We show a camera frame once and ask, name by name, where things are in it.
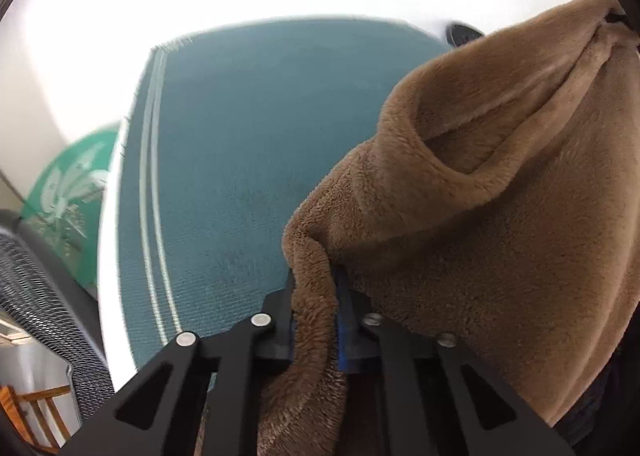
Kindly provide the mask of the wooden chair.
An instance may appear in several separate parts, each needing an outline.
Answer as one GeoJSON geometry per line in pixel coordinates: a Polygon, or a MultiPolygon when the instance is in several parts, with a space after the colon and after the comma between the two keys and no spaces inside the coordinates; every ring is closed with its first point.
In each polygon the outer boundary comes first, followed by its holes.
{"type": "Polygon", "coordinates": [[[12,426],[31,448],[55,455],[70,439],[70,429],[55,400],[70,395],[70,386],[19,394],[14,387],[1,387],[1,407],[12,426]]]}

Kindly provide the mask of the green patterned floor mat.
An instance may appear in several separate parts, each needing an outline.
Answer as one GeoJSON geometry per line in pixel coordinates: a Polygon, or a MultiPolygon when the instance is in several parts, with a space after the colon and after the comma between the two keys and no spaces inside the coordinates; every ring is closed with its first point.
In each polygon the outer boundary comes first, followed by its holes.
{"type": "Polygon", "coordinates": [[[102,199],[118,131],[112,124],[62,150],[41,172],[21,212],[90,294],[96,293],[102,199]]]}

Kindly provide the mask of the brown fleece sweater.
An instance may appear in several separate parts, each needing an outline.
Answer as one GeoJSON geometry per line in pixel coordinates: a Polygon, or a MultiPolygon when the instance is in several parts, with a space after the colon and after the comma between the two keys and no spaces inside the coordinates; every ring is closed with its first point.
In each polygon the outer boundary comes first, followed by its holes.
{"type": "Polygon", "coordinates": [[[430,60],[283,233],[294,361],[262,455],[331,455],[345,416],[331,270],[422,336],[453,332],[570,440],[639,305],[639,37],[574,0],[430,60]]]}

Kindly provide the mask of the black mesh office chair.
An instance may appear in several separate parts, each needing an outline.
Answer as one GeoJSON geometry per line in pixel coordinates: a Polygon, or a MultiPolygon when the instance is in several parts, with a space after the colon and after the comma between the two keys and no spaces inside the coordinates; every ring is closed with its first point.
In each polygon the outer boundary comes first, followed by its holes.
{"type": "Polygon", "coordinates": [[[82,420],[114,394],[98,302],[16,212],[1,213],[1,309],[70,366],[82,420]]]}

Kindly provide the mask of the teal woven table mat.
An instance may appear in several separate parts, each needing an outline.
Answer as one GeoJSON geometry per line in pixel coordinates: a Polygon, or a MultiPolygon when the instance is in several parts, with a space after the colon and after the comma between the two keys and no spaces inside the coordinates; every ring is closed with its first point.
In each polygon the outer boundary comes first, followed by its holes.
{"type": "Polygon", "coordinates": [[[447,51],[382,20],[198,34],[149,61],[120,168],[120,301],[144,365],[179,332],[223,332],[281,289],[281,237],[413,68],[447,51]]]}

